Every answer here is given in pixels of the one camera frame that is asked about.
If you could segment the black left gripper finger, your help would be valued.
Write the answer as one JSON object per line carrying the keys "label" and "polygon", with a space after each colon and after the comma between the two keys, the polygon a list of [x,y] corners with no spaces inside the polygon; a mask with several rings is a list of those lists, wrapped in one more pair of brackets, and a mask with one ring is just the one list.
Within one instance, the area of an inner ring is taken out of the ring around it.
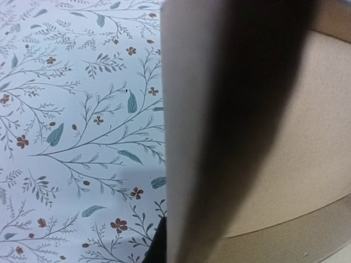
{"label": "black left gripper finger", "polygon": [[149,250],[145,254],[142,263],[166,263],[167,262],[167,218],[160,219],[155,231]]}

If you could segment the brown cardboard box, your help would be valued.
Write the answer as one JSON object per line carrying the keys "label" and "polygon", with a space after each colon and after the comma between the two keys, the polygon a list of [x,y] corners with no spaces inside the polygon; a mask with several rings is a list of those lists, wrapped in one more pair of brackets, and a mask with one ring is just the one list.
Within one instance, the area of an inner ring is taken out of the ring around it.
{"label": "brown cardboard box", "polygon": [[165,1],[167,262],[205,262],[258,176],[310,30],[347,39],[350,1]]}

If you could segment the floral patterned table mat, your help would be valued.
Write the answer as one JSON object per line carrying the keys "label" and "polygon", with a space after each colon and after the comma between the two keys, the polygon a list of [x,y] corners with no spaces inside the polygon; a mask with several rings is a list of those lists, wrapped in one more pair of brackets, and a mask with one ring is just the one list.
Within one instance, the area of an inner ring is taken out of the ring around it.
{"label": "floral patterned table mat", "polygon": [[1,262],[142,262],[166,215],[161,1],[1,1]]}

